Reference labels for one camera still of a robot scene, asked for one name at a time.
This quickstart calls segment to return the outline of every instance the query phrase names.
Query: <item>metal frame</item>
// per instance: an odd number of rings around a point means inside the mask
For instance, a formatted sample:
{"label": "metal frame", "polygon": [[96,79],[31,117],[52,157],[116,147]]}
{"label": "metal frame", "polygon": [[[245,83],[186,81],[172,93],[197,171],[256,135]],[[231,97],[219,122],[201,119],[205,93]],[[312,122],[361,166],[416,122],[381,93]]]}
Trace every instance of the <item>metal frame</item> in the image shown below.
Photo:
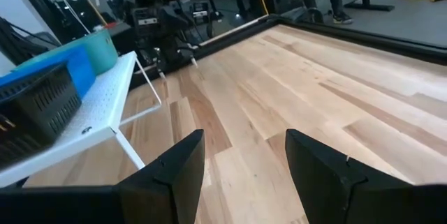
{"label": "metal frame", "polygon": [[135,62],[142,68],[136,53],[130,52],[120,57],[114,68],[99,75],[84,97],[81,107],[56,142],[49,149],[0,170],[0,187],[14,184],[113,137],[135,166],[142,169],[144,162],[119,127],[160,108],[161,99],[146,77],[156,96],[156,105],[121,120]]}
{"label": "metal frame", "polygon": [[[157,92],[156,92],[156,90],[154,88],[154,85],[152,85],[150,79],[146,75],[146,73],[145,73],[145,71],[144,71],[140,61],[138,61],[138,58],[136,58],[136,63],[138,65],[139,69],[141,70],[142,74],[144,75],[146,82],[151,87],[152,92],[156,96],[156,99],[157,99],[158,103],[156,105],[152,106],[152,107],[147,108],[146,110],[143,110],[142,112],[139,112],[139,113],[137,113],[137,114],[135,114],[133,116],[128,117],[125,120],[122,120],[121,123],[119,124],[120,126],[122,126],[124,124],[127,124],[129,122],[132,122],[132,121],[134,121],[134,120],[136,120],[136,119],[138,119],[138,118],[140,118],[140,117],[142,117],[142,116],[144,116],[146,114],[149,114],[150,112],[156,111],[157,109],[159,109],[161,107],[161,104],[162,104],[161,99],[160,99],[159,95],[157,94]],[[117,138],[118,143],[121,145],[121,147],[126,152],[126,154],[129,156],[129,158],[132,160],[133,164],[135,164],[135,166],[139,170],[143,169],[144,166],[145,166],[145,163],[139,157],[139,155],[137,154],[135,149],[131,146],[130,141],[128,141],[126,139],[126,137],[124,136],[124,134],[121,132],[121,130],[119,128],[113,128],[112,130],[116,134],[115,137]]]}
{"label": "metal frame", "polygon": [[[242,40],[245,40],[277,25],[284,25],[295,29],[301,29],[312,33],[321,34],[323,36],[329,36],[331,38],[337,38],[351,43],[356,43],[366,47],[373,47],[379,50],[401,54],[406,57],[420,59],[422,61],[428,61],[440,65],[447,65],[446,46],[433,45],[414,40],[384,36],[376,33],[368,33],[352,29],[343,29],[324,24],[314,24],[310,22],[295,23],[279,15],[268,15],[266,17],[260,18],[258,21],[250,24],[249,26],[245,26],[241,29],[238,29],[237,31],[234,31],[233,33],[229,33],[225,36],[215,39],[210,43],[206,43],[201,48],[197,49],[194,57],[196,58],[196,60],[200,60],[215,52],[218,52],[219,50],[234,45]],[[167,67],[167,69],[165,70],[165,74],[188,66],[189,63],[189,59],[179,61],[176,64]],[[147,70],[146,73],[151,80],[159,77],[159,74],[154,70]],[[144,83],[145,80],[141,76],[134,75],[131,80],[130,88],[134,89]]]}

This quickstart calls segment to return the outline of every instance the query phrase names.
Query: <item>gray floor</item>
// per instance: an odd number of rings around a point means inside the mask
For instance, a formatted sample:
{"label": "gray floor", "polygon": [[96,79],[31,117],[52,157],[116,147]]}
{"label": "gray floor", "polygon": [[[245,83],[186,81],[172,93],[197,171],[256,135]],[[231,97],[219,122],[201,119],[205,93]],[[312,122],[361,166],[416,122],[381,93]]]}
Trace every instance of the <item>gray floor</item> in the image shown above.
{"label": "gray floor", "polygon": [[395,9],[391,12],[346,9],[355,20],[346,28],[447,45],[447,1],[371,0],[371,3],[394,5]]}

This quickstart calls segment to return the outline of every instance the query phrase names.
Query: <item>blue object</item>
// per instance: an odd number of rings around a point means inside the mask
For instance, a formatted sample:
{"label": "blue object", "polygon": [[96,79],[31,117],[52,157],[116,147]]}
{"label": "blue object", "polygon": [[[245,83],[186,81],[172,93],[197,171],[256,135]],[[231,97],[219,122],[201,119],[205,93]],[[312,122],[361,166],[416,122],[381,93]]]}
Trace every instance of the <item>blue object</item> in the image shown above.
{"label": "blue object", "polygon": [[24,62],[11,74],[0,77],[0,87],[64,61],[67,61],[67,69],[79,97],[84,98],[95,82],[96,75],[83,45],[62,52],[49,51]]}
{"label": "blue object", "polygon": [[44,54],[40,54],[37,57],[24,62],[17,68],[33,64],[42,59],[46,59],[81,45],[85,46],[90,64],[96,75],[100,75],[107,70],[110,70],[118,61],[118,52],[113,45],[110,34],[107,29],[103,29],[84,36],[83,38],[71,41]]}

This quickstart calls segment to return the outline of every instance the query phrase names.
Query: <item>black shoe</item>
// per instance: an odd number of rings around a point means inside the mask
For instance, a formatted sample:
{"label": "black shoe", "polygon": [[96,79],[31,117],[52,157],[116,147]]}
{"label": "black shoe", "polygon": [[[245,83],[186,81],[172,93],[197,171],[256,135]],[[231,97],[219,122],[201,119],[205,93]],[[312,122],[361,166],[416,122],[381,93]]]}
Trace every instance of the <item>black shoe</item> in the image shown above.
{"label": "black shoe", "polygon": [[310,22],[324,23],[323,14],[317,8],[308,8],[307,13],[309,14]]}
{"label": "black shoe", "polygon": [[347,15],[345,12],[340,12],[338,14],[334,14],[334,23],[335,24],[351,24],[354,20]]}

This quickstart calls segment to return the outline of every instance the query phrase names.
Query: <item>black plastic basket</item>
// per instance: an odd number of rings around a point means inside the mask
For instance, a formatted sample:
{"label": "black plastic basket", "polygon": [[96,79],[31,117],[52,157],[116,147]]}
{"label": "black plastic basket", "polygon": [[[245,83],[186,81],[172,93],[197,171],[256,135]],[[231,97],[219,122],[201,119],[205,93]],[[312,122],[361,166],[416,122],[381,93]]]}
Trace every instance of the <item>black plastic basket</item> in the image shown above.
{"label": "black plastic basket", "polygon": [[80,105],[66,63],[0,87],[0,166],[50,147]]}

